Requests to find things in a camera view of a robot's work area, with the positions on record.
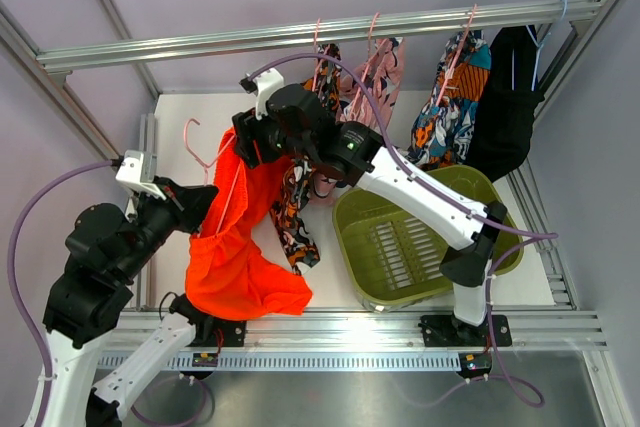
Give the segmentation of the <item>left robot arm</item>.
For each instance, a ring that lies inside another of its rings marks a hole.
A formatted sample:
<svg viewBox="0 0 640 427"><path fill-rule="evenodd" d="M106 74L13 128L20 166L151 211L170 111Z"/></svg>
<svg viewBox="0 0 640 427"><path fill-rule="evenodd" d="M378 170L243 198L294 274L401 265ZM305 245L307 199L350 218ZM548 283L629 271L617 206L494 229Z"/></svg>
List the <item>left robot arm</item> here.
<svg viewBox="0 0 640 427"><path fill-rule="evenodd" d="M213 318L177 296L156 330L105 380L93 380L134 277L174 232L198 231L218 190L160 181L128 220L111 203L86 208L65 240L63 274L46 302L44 350L29 426L119 426L135 400L182 348L215 335Z"/></svg>

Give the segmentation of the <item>bright orange shorts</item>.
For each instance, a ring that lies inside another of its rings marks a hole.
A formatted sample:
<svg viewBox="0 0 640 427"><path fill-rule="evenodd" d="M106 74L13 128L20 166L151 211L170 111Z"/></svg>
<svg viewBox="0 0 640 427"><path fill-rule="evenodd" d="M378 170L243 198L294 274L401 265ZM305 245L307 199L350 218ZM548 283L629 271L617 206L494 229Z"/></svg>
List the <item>bright orange shorts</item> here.
<svg viewBox="0 0 640 427"><path fill-rule="evenodd" d="M306 281L263 257L252 239L291 161L281 158L250 169L234 152L235 143L229 128L220 141L213 180L219 192L201 232L190 238L186 297L198 310L225 320L301 315L312 298Z"/></svg>

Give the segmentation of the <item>pink hanger of orange shorts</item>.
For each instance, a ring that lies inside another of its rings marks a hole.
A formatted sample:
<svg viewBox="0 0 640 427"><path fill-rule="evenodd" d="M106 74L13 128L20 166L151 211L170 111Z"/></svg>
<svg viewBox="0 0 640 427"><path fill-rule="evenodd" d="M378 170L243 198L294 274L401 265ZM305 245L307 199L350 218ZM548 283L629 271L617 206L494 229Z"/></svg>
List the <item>pink hanger of orange shorts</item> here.
<svg viewBox="0 0 640 427"><path fill-rule="evenodd" d="M204 179L203 179L203 183L208 185L209 184L209 173L210 171L213 169L213 167L217 164L218 159L220 158L220 156L222 154L224 154L229 147L231 146L231 144L235 141L235 138L229 138L226 143L220 147L217 151L216 156L214 157L213 160L211 160L210 162L205 162L202 157L197 153L196 150L194 150L191 145L190 145L190 140L189 140L189 129L192 125L196 125L196 126L200 126L201 122L197 119L197 118L189 118L183 128L183 143L184 143L184 147L186 149L186 151L189 153L189 155L196 161L196 163L203 169L203 173L204 173ZM222 209L220 218L219 218L219 222L217 224L216 227L216 231L215 234L218 235L222 229L222 224L224 222L224 218L226 216L226 213L228 211L229 205L231 203L231 198L232 198L232 193L233 190L236 186L238 177L239 177L239 173L240 173L240 167L236 168L236 171L234 173L234 177L232 179L231 182L231 187L230 187L230 191L229 194L227 195L227 198L225 199L224 202L224 207Z"/></svg>

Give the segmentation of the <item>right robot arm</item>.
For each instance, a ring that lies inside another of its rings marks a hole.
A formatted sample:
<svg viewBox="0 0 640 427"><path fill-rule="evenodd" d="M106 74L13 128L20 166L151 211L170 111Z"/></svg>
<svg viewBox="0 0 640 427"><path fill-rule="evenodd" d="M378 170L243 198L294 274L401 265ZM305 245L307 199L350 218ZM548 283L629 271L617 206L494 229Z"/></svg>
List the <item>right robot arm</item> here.
<svg viewBox="0 0 640 427"><path fill-rule="evenodd" d="M394 203L441 236L448 249L441 274L453 284L454 335L474 344L488 332L486 274L507 209L482 204L441 184L358 122L336 122L319 98L299 84L260 87L253 109L233 116L235 152L249 168L282 157L308 161L320 174Z"/></svg>

